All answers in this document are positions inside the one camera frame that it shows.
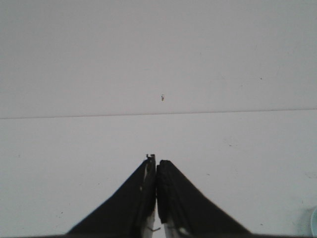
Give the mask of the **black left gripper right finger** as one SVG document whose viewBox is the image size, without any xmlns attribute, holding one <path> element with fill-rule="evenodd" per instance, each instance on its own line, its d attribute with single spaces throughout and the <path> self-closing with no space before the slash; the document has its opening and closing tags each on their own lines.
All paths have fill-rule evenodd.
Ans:
<svg viewBox="0 0 317 238">
<path fill-rule="evenodd" d="M 169 160 L 157 166 L 158 216 L 167 235 L 250 235 Z"/>
</svg>

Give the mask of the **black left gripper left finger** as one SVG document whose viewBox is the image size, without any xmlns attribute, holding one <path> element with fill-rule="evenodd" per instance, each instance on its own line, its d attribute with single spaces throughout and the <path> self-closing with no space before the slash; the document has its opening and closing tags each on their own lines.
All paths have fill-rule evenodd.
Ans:
<svg viewBox="0 0 317 238">
<path fill-rule="evenodd" d="M 69 235 L 151 235 L 156 205 L 155 155 L 141 165 L 103 204 L 75 225 Z"/>
</svg>

